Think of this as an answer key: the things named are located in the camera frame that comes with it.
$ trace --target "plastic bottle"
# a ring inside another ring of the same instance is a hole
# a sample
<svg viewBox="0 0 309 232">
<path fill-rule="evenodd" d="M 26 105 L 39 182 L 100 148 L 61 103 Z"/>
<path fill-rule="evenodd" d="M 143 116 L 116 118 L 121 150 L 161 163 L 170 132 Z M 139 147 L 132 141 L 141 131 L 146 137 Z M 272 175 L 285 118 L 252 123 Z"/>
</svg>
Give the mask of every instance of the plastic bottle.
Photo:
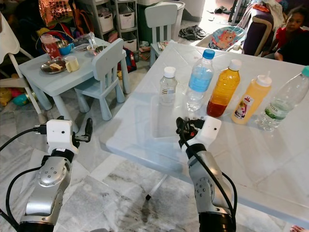
<svg viewBox="0 0 309 232">
<path fill-rule="evenodd" d="M 305 97 L 309 90 L 309 66 L 285 83 L 261 113 L 257 124 L 264 130 L 277 128 L 288 113 Z"/>
<path fill-rule="evenodd" d="M 216 87 L 212 92 L 211 98 L 207 105 L 207 114 L 211 117 L 220 117 L 228 103 L 230 102 L 239 82 L 239 69 L 241 61 L 231 60 L 228 69 L 223 70 L 217 81 Z"/>
<path fill-rule="evenodd" d="M 206 49 L 203 57 L 193 66 L 189 87 L 186 92 L 187 109 L 189 111 L 198 110 L 202 105 L 204 94 L 214 74 L 212 66 L 214 53 L 214 51 Z"/>
<path fill-rule="evenodd" d="M 250 82 L 247 91 L 241 97 L 231 115 L 235 123 L 246 124 L 261 104 L 263 98 L 268 94 L 272 82 L 269 73 L 267 76 L 259 75 Z"/>
<path fill-rule="evenodd" d="M 175 93 L 177 80 L 175 78 L 176 69 L 174 67 L 165 67 L 164 76 L 160 80 L 160 103 L 162 105 L 173 105 L 175 102 Z"/>
</svg>

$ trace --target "white bottle cap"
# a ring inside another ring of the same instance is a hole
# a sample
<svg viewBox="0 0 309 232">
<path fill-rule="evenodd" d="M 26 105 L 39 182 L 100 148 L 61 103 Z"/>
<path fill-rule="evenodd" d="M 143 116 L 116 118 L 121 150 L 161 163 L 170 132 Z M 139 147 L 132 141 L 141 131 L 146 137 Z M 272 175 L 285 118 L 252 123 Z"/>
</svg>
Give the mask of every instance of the white bottle cap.
<svg viewBox="0 0 309 232">
<path fill-rule="evenodd" d="M 241 61 L 239 59 L 233 59 L 230 62 L 228 68 L 233 71 L 238 71 L 241 67 Z"/>
<path fill-rule="evenodd" d="M 174 67 L 165 67 L 164 76 L 167 78 L 173 78 L 175 76 L 176 69 Z"/>
<path fill-rule="evenodd" d="M 258 75 L 256 79 L 256 83 L 260 86 L 268 87 L 272 83 L 272 79 L 269 77 L 270 71 L 268 71 L 266 75 Z"/>
</svg>

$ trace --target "green bottle cap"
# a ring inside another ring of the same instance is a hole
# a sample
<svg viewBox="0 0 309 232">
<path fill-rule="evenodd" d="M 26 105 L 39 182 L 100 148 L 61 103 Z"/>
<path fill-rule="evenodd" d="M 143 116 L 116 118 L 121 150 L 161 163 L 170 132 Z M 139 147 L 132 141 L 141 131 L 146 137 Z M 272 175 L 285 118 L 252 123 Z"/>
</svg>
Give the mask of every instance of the green bottle cap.
<svg viewBox="0 0 309 232">
<path fill-rule="evenodd" d="M 304 67 L 303 71 L 301 72 L 303 75 L 309 77 L 309 65 Z"/>
</svg>

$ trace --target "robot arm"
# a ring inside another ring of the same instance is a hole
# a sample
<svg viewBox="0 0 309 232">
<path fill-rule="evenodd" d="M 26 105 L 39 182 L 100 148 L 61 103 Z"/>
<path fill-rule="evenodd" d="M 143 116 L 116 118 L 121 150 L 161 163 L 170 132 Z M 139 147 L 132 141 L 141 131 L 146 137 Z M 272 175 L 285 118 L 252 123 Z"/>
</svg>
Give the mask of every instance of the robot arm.
<svg viewBox="0 0 309 232">
<path fill-rule="evenodd" d="M 72 160 L 79 141 L 89 142 L 92 119 L 87 120 L 85 135 L 72 132 L 72 122 L 50 120 L 46 124 L 48 157 L 38 170 L 35 187 L 21 218 L 18 232 L 52 232 L 57 222 L 65 189 L 71 180 Z"/>
<path fill-rule="evenodd" d="M 213 177 L 196 158 L 196 155 L 199 156 L 206 164 L 231 201 L 232 195 L 228 185 L 223 181 L 222 172 L 212 154 L 206 150 L 216 138 L 221 121 L 207 116 L 205 121 L 200 119 L 185 121 L 178 118 L 176 123 L 178 128 L 176 132 L 181 136 L 180 147 L 189 158 L 189 174 L 194 184 L 200 232 L 236 231 L 233 221 L 234 212 L 229 209 L 227 201 Z"/>
</svg>

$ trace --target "orange juice bottle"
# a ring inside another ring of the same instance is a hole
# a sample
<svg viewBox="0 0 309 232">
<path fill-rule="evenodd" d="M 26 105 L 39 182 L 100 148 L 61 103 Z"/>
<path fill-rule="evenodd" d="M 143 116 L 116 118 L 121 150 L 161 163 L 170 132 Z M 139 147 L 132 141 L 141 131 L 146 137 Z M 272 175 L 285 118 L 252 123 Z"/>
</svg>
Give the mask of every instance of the orange juice bottle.
<svg viewBox="0 0 309 232">
<path fill-rule="evenodd" d="M 239 82 L 241 61 L 231 60 L 228 69 L 223 70 L 214 88 L 207 105 L 207 114 L 211 117 L 220 117 L 230 102 Z"/>
<path fill-rule="evenodd" d="M 235 123 L 246 124 L 248 122 L 252 114 L 261 104 L 263 98 L 270 91 L 271 82 L 272 80 L 269 77 L 269 72 L 267 76 L 259 75 L 256 79 L 251 81 L 247 91 L 241 97 L 240 102 L 231 115 Z"/>
</svg>

